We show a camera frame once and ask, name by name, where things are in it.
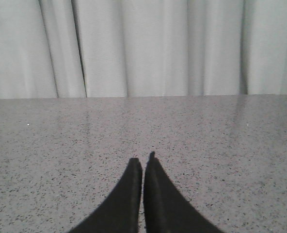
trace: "curtain fold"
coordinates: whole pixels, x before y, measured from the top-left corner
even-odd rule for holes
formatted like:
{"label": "curtain fold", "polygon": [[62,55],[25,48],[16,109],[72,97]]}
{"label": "curtain fold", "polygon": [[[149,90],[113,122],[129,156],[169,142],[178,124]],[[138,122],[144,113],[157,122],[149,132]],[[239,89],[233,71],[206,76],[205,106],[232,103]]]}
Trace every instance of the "curtain fold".
{"label": "curtain fold", "polygon": [[0,99],[287,94],[287,0],[0,0]]}

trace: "white curtain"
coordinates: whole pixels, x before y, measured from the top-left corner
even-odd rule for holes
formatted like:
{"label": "white curtain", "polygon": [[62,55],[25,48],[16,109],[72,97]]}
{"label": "white curtain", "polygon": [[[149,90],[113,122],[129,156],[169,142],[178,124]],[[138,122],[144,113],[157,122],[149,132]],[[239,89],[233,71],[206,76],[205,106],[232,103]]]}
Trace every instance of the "white curtain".
{"label": "white curtain", "polygon": [[287,94],[287,0],[0,0],[0,99]]}

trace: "granite countertop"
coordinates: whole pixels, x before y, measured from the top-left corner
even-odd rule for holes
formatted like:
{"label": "granite countertop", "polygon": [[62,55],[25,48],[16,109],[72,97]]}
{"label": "granite countertop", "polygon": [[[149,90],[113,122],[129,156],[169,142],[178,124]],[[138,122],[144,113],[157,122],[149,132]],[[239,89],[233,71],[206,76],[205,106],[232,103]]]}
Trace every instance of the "granite countertop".
{"label": "granite countertop", "polygon": [[[0,100],[0,232],[67,232],[155,150],[226,233],[287,233],[287,96]],[[139,232],[144,233],[140,207]]]}

